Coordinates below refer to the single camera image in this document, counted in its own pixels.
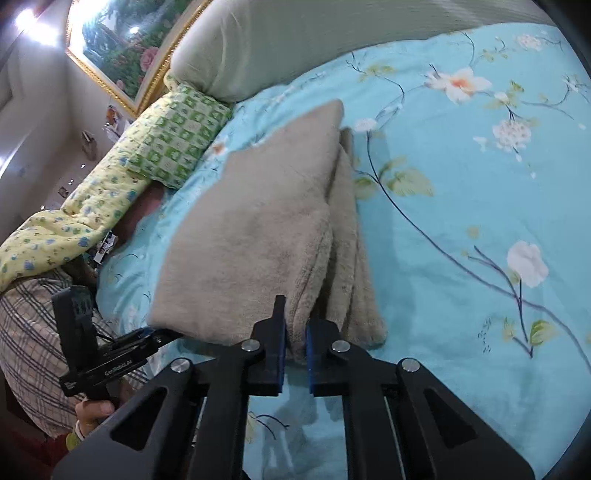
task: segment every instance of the beige towel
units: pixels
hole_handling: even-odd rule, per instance
[[[151,326],[231,345],[270,317],[283,294],[290,348],[302,358],[320,296],[326,318],[351,341],[385,340],[339,141],[342,116],[334,100],[230,155],[170,245]]]

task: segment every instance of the finger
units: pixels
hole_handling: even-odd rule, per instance
[[[110,401],[86,400],[76,405],[76,417],[80,422],[80,431],[86,436],[98,427],[97,420],[104,419],[115,411]]]

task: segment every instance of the metal screw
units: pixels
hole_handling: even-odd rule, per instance
[[[178,374],[186,372],[189,367],[191,367],[191,362],[186,358],[177,358],[170,364],[170,368],[173,370],[173,372]]]
[[[332,344],[332,349],[337,353],[345,353],[351,349],[351,344],[346,340],[335,340]]]
[[[245,352],[256,352],[260,347],[261,343],[254,338],[249,338],[242,342],[242,350]]]
[[[402,369],[404,371],[413,373],[416,372],[419,368],[421,368],[421,364],[414,358],[405,358],[404,360],[402,360]]]

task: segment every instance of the light blue bedsheet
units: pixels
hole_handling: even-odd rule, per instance
[[[389,329],[374,355],[419,359],[541,478],[591,405],[589,85],[559,30],[502,24],[366,48],[269,88],[106,264],[100,311],[121,333],[145,325],[167,246],[228,152],[341,98]],[[178,341],[150,367],[203,359],[199,348]],[[309,396],[304,370],[287,368],[283,395],[249,410],[253,480],[346,478],[340,400]]]

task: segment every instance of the cable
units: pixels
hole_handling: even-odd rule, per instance
[[[103,340],[107,340],[108,342],[114,342],[114,340],[110,336],[103,335],[102,333],[96,332],[96,336],[102,338]]]

